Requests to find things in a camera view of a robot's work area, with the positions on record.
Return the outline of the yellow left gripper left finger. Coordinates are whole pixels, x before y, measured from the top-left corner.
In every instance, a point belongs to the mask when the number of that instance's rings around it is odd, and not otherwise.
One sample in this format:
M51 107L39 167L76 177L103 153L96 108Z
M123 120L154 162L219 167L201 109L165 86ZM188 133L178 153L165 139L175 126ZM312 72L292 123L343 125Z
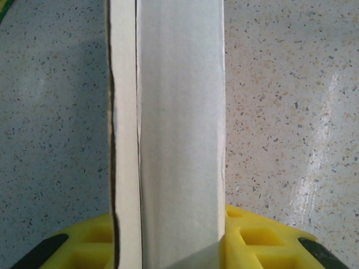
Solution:
M109 213L68 226L42 240L13 269L111 269L113 220Z

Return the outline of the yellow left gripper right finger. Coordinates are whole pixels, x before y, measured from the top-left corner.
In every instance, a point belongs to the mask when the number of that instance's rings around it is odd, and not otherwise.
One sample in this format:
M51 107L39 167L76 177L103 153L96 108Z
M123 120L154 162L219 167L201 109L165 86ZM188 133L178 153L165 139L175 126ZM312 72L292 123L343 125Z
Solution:
M220 267L322 269L347 265L305 231L226 205Z

